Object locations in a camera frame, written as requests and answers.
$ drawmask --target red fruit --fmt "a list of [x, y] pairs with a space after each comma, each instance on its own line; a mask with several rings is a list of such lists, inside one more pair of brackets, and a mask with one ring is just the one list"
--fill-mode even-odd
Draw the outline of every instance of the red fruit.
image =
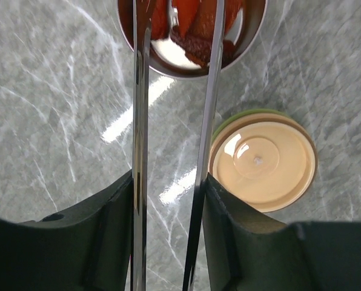
[[199, 0], [175, 0], [174, 2], [178, 10], [179, 33], [184, 38], [197, 15]]
[[[242, 4], [242, 0], [225, 0], [225, 34], [233, 26]], [[202, 0], [190, 33], [201, 38], [212, 39], [216, 8], [217, 0]]]
[[166, 38], [168, 35], [167, 5], [167, 0], [156, 0], [151, 31], [151, 39], [154, 41]]

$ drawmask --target green lid rim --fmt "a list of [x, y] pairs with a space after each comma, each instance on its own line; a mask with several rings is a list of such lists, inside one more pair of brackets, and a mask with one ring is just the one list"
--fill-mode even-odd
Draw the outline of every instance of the green lid rim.
[[272, 113], [272, 114], [277, 114], [280, 116], [284, 116], [287, 117], [289, 119], [292, 119], [290, 116], [288, 116], [287, 114], [274, 110], [274, 109], [264, 109], [264, 108], [257, 108], [257, 109], [249, 109], [249, 110], [245, 110], [242, 112], [239, 112], [231, 117], [229, 117], [227, 120], [225, 120], [218, 128], [217, 130], [213, 133], [213, 139], [212, 141], [214, 141], [218, 134], [229, 124], [231, 124], [232, 122], [234, 122], [235, 120], [244, 117], [244, 116], [248, 116], [248, 115], [252, 115], [252, 114], [256, 114], [256, 113]]

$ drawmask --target marble countertop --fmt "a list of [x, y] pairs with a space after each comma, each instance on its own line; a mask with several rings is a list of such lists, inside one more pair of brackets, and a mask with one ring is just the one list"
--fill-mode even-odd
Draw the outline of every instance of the marble countertop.
[[[116, 0], [0, 0], [0, 217], [40, 219], [131, 167], [133, 54]], [[206, 80], [150, 73], [148, 290], [180, 290]], [[319, 152], [284, 221], [361, 220], [361, 0], [270, 1], [220, 79], [216, 126], [281, 110]], [[209, 290], [203, 238], [195, 290]]]

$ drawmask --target metal bowl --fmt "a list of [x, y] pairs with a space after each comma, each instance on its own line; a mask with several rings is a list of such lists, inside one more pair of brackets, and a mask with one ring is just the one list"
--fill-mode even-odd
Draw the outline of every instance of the metal bowl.
[[[225, 39], [233, 41], [236, 52], [233, 60], [222, 70], [229, 69], [246, 54], [256, 38], [267, 10], [268, 0], [243, 0], [244, 7], [240, 10], [234, 25], [227, 33]], [[169, 0], [168, 15], [170, 22], [174, 15]], [[118, 0], [117, 13], [125, 40], [133, 50], [133, 0]], [[177, 79], [196, 79], [207, 76], [208, 69], [202, 69], [191, 63], [184, 51], [171, 40], [151, 42], [150, 67], [155, 72]]]

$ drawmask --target jar lid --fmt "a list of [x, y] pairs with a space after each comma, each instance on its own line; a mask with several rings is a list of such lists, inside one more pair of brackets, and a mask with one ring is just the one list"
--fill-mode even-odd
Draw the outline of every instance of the jar lid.
[[312, 183], [315, 146], [305, 129], [284, 115], [242, 115], [217, 133], [209, 172], [260, 212], [284, 208]]

